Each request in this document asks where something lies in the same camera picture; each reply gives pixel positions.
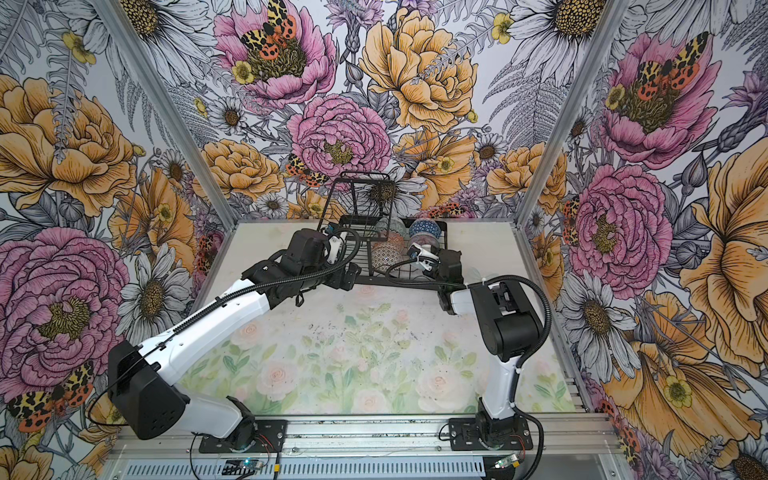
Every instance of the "orange flower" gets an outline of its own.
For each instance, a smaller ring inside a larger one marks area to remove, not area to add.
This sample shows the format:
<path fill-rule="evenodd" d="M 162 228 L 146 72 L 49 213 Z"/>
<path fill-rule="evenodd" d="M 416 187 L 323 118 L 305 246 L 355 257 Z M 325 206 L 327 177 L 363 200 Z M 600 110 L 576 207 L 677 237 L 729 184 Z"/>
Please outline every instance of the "orange flower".
<path fill-rule="evenodd" d="M 328 197 L 323 197 L 314 190 L 307 190 L 304 196 L 299 195 L 296 199 L 299 202 L 301 212 L 306 212 L 315 218 L 325 218 L 326 220 L 338 222 L 342 215 L 346 215 L 346 210 L 344 210 L 344 207 L 339 202 L 331 200 L 330 204 L 328 204 Z M 328 211 L 323 216 L 326 204 L 328 204 Z M 296 211 L 293 206 L 289 206 L 288 218 L 296 218 L 292 217 L 292 214 L 295 215 Z"/>
<path fill-rule="evenodd" d="M 545 143 L 541 142 L 530 149 L 520 147 L 517 151 L 511 151 L 502 156 L 499 159 L 502 168 L 496 168 L 488 173 L 488 192 L 494 195 L 514 195 L 517 192 L 526 191 L 531 185 L 531 179 L 539 162 L 541 162 L 544 149 Z M 565 196 L 566 164 L 565 153 L 561 152 L 538 199 L 539 205 L 547 215 L 554 215 L 558 211 L 560 200 Z"/>
<path fill-rule="evenodd" d="M 226 198 L 237 192 L 255 201 L 264 194 L 279 192 L 285 187 L 277 162 L 245 142 L 226 139 L 210 142 L 203 146 L 203 158 Z M 197 195 L 207 198 L 197 178 L 192 186 Z"/>
<path fill-rule="evenodd" d="M 377 83 L 371 90 L 395 95 L 400 103 L 397 123 L 401 127 L 445 133 L 472 109 L 478 65 L 469 57 L 446 65 L 438 73 L 425 73 L 438 55 L 452 46 L 453 34 L 435 30 L 435 23 L 418 10 L 408 13 L 401 8 L 394 34 L 382 22 L 368 31 L 360 67 Z"/>
<path fill-rule="evenodd" d="M 141 194 L 121 195 L 115 213 L 109 218 L 112 245 L 130 252 L 146 250 L 154 261 L 163 243 L 176 249 L 176 260 L 192 272 L 197 243 L 186 200 L 171 188 L 162 170 L 152 170 L 151 180 L 144 181 Z"/>
<path fill-rule="evenodd" d="M 50 480 L 53 476 L 52 453 L 43 453 L 37 447 L 29 447 L 24 456 L 11 446 L 0 447 L 0 478 L 8 480 Z"/>
<path fill-rule="evenodd" d="M 641 369 L 631 379 L 604 384 L 630 424 L 662 442 L 672 435 L 672 452 L 688 456 L 712 435 L 722 435 L 725 449 L 715 460 L 722 468 L 739 455 L 737 441 L 758 437 L 760 423 L 752 411 L 729 395 L 733 387 L 723 369 L 705 361 L 713 344 L 705 327 L 672 293 L 646 292 L 638 299 L 639 327 L 627 340 L 640 358 Z M 684 323 L 680 331 L 670 320 Z M 738 382 L 744 391 L 746 385 Z"/>
<path fill-rule="evenodd" d="M 533 239 L 533 254 L 536 264 L 544 277 L 544 286 L 550 298 L 555 301 L 563 287 L 564 261 L 560 250 L 561 238 L 553 234 L 544 238 L 544 233 Z"/>
<path fill-rule="evenodd" d="M 60 93 L 42 78 L 28 78 L 22 87 L 0 75 L 0 191 L 25 194 L 17 209 L 37 203 L 48 188 L 67 192 L 96 217 L 136 187 L 134 148 L 96 97 L 76 92 L 73 131 L 55 159 L 51 97 Z"/>
<path fill-rule="evenodd" d="M 405 134 L 392 149 L 396 154 L 419 162 L 411 178 L 424 177 L 427 188 L 423 195 L 422 209 L 443 204 L 462 189 L 459 182 L 468 185 L 472 179 L 472 165 L 480 166 L 473 136 L 458 139 L 445 135 L 442 140 L 432 131 L 421 130 Z"/>
<path fill-rule="evenodd" d="M 700 223 L 714 232 L 711 249 L 694 270 L 680 271 L 690 304 L 707 316 L 707 338 L 724 362 L 752 376 L 768 362 L 768 139 L 710 168 L 710 206 L 694 203 Z"/>

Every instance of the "purple flower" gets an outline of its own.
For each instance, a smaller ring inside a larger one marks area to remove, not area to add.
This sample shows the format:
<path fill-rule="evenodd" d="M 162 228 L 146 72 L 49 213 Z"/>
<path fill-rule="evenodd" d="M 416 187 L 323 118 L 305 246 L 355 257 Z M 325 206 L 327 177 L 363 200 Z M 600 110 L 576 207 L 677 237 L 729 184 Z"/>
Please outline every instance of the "purple flower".
<path fill-rule="evenodd" d="M 639 295 L 653 282 L 672 245 L 664 192 L 658 179 L 639 165 L 597 169 L 581 192 L 576 230 L 574 270 L 599 277 L 622 300 Z"/>
<path fill-rule="evenodd" d="M 273 60 L 249 55 L 240 41 L 241 35 L 263 29 L 267 8 L 255 13 L 248 7 L 245 16 L 232 12 L 231 17 L 218 15 L 214 19 L 216 48 L 223 52 L 219 63 L 231 69 L 233 85 L 247 93 L 246 108 L 257 113 L 307 101 L 329 91 L 336 80 L 336 45 L 331 34 L 320 33 L 306 7 L 299 13 L 289 0 L 286 6 L 296 23 L 296 37 L 280 47 Z"/>
<path fill-rule="evenodd" d="M 286 126 L 293 153 L 329 182 L 345 170 L 382 170 L 389 162 L 389 136 L 379 114 L 337 94 L 313 99 Z"/>
<path fill-rule="evenodd" d="M 644 477 L 653 472 L 659 480 L 677 480 L 677 466 L 661 451 L 661 444 L 640 429 L 635 434 L 640 442 Z"/>
<path fill-rule="evenodd" d="M 88 360 L 107 369 L 128 269 L 85 232 L 48 228 L 0 246 L 0 393 L 51 391 Z"/>
<path fill-rule="evenodd" d="M 640 35 L 608 79 L 611 90 L 602 114 L 591 126 L 592 141 L 630 162 L 657 170 L 671 164 L 707 130 L 716 108 L 707 108 L 720 62 L 710 65 L 712 40 L 696 63 L 698 72 L 680 90 L 659 88 L 650 99 L 640 98 L 637 69 L 643 62 L 675 58 L 685 44 L 659 43 Z"/>
<path fill-rule="evenodd" d="M 418 10 L 422 15 L 434 15 L 437 13 L 436 0 L 402 0 L 402 7 L 409 10 Z"/>
<path fill-rule="evenodd" d="M 331 11 L 328 25 L 362 25 L 365 30 L 382 21 L 382 0 L 328 0 L 326 7 Z"/>

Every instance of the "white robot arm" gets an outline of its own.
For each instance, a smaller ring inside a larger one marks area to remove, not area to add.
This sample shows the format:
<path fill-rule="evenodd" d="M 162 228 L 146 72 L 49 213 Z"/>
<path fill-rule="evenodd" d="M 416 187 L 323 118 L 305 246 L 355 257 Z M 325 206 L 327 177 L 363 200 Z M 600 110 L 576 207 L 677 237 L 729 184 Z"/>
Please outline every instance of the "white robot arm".
<path fill-rule="evenodd" d="M 123 342 L 111 351 L 109 375 L 114 380 L 107 391 L 138 438 L 154 438 L 173 426 L 220 439 L 234 451 L 253 444 L 257 423 L 241 402 L 188 392 L 177 383 L 211 348 L 287 298 L 296 297 L 301 305 L 303 293 L 321 283 L 351 290 L 360 271 L 350 261 L 360 247 L 359 238 L 352 230 L 334 227 L 326 232 L 295 232 L 288 249 L 253 265 L 242 280 L 183 322 L 139 346 Z M 343 242 L 347 234 L 356 238 L 349 255 Z M 521 412 L 514 404 L 519 367 L 548 335 L 551 311 L 546 298 L 534 283 L 521 277 L 463 285 L 460 252 L 433 253 L 414 245 L 409 254 L 413 263 L 442 284 L 438 295 L 444 310 L 478 316 L 485 345 L 497 357 L 477 420 L 479 437 L 492 444 L 495 435 L 508 436 L 511 422 L 519 419 Z M 519 282 L 541 297 L 543 326 Z"/>

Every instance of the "black mounting plate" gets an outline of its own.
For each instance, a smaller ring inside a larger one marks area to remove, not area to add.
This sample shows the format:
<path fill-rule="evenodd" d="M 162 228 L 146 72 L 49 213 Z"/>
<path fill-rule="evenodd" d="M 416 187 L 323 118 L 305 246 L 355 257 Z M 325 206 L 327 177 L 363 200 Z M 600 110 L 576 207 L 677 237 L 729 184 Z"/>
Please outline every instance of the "black mounting plate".
<path fill-rule="evenodd" d="M 486 445 L 480 441 L 480 431 L 475 419 L 449 419 L 448 431 L 451 436 L 451 450 L 453 452 L 467 452 L 470 450 L 522 450 L 520 439 L 526 450 L 533 449 L 533 439 L 528 422 L 522 417 L 515 422 L 515 430 L 500 435 L 494 440 L 494 445 Z"/>
<path fill-rule="evenodd" d="M 276 452 L 283 451 L 283 442 L 286 438 L 286 428 L 288 426 L 287 420 L 259 420 L 256 419 L 258 435 L 262 435 L 265 439 L 269 440 L 272 446 L 268 446 L 270 453 L 275 455 Z M 232 450 L 225 446 L 221 439 L 212 437 L 209 435 L 203 435 L 203 440 L 200 442 L 200 453 L 232 453 Z M 257 439 L 253 445 L 247 450 L 239 453 L 266 453 L 264 445 Z"/>

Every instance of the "black wire dish rack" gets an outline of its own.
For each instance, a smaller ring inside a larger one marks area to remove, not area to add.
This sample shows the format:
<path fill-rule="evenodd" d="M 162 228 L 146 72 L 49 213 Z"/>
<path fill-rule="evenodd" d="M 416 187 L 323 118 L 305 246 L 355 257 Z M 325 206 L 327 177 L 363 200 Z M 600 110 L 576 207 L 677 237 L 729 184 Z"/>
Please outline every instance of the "black wire dish rack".
<path fill-rule="evenodd" d="M 323 215 L 317 226 L 322 230 L 329 223 L 338 223 L 341 227 L 354 229 L 362 245 L 352 260 L 362 268 L 355 283 L 363 285 L 395 286 L 386 279 L 382 270 L 377 270 L 372 262 L 372 249 L 377 242 L 386 242 L 389 239 L 392 226 L 392 212 L 396 194 L 395 182 L 381 172 L 342 172 L 331 184 L 328 200 L 323 208 Z M 406 227 L 414 222 L 412 218 L 402 218 Z M 448 224 L 437 220 L 442 230 L 438 239 L 440 248 L 448 248 Z M 406 248 L 403 250 L 403 259 L 406 258 L 406 250 L 410 242 L 406 240 Z M 347 237 L 346 251 L 354 247 L 354 239 Z M 406 264 L 395 268 L 391 274 L 399 279 L 413 281 L 431 280 L 424 276 L 423 272 L 414 264 Z M 437 290 L 433 285 L 397 285 L 407 288 L 419 288 L 424 290 Z"/>

